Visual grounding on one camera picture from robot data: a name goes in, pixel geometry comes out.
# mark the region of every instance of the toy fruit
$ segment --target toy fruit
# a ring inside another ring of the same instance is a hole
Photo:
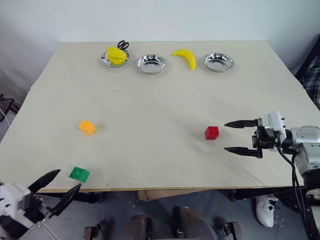
[[[106,55],[108,56],[108,60],[114,65],[123,64],[127,60],[127,54],[123,50],[114,46],[108,48]]]
[[[191,70],[196,68],[196,58],[195,58],[194,54],[191,51],[189,51],[188,49],[180,49],[176,52],[173,52],[172,55],[184,57],[188,61],[189,67]]]

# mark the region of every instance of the white sneaker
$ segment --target white sneaker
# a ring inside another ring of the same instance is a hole
[[[272,228],[274,226],[274,209],[278,198],[274,196],[259,196],[256,198],[256,217],[259,222],[267,227]]]

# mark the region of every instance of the green lego brick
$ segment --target green lego brick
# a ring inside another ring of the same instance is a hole
[[[89,177],[89,174],[90,174],[89,171],[75,166],[72,172],[70,173],[69,178],[85,183]]]

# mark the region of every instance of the red block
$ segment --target red block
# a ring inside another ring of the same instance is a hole
[[[205,134],[205,139],[216,140],[216,138],[219,136],[219,129],[217,126],[208,126],[204,134]]]

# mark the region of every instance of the scissors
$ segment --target scissors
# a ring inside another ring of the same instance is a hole
[[[125,50],[125,49],[127,49],[129,47],[129,43],[126,42],[125,40],[122,40],[122,41],[118,42],[117,47],[120,50]]]

